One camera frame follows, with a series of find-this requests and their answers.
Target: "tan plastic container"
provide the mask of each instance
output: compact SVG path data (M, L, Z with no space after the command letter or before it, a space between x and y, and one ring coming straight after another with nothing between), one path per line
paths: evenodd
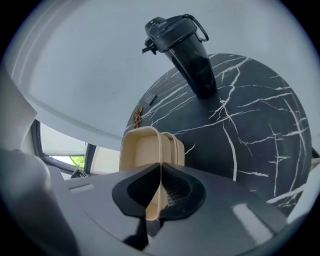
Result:
M129 131L123 138L119 171L151 163L171 163L171 145L169 139L152 126L144 126ZM145 210L148 221L156 220L160 211L168 205L168 198L160 178L160 186Z
M169 141L171 146L171 163L175 165L185 166L185 146L169 132L162 132Z

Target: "black marble table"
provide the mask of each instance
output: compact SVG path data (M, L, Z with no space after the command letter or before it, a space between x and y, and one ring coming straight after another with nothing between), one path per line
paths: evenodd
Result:
M138 102L140 126L174 134L184 144L185 166L233 179L288 216L311 164L303 107L277 73L254 59L219 53L210 61L213 97L197 98L173 68ZM157 95L151 106L147 93ZM132 117L124 134L131 129Z

